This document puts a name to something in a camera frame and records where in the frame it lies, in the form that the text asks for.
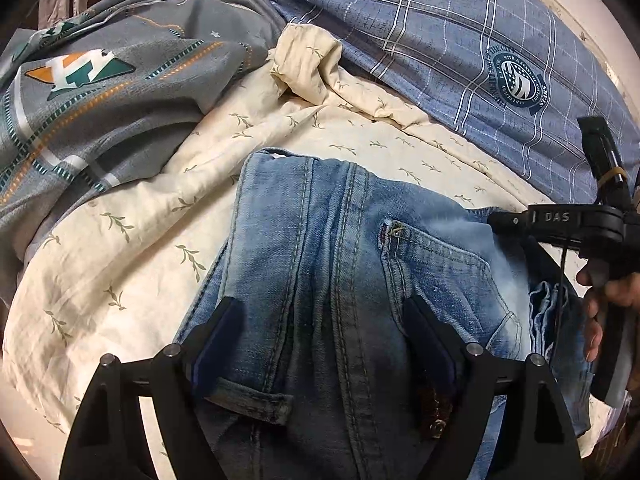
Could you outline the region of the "person's right hand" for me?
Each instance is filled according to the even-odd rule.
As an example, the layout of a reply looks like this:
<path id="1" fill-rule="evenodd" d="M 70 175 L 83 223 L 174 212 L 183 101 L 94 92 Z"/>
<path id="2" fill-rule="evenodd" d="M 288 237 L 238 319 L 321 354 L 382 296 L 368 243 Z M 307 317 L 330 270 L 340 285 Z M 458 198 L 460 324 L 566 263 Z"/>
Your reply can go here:
<path id="1" fill-rule="evenodd" d="M 619 306 L 639 312 L 639 273 L 634 272 L 620 280 L 607 281 L 604 285 L 596 285 L 596 271 L 584 266 L 577 273 L 577 281 L 588 286 L 584 298 L 584 308 L 588 318 L 585 334 L 585 358 L 594 362 L 600 352 L 604 325 L 598 315 L 608 307 Z"/>

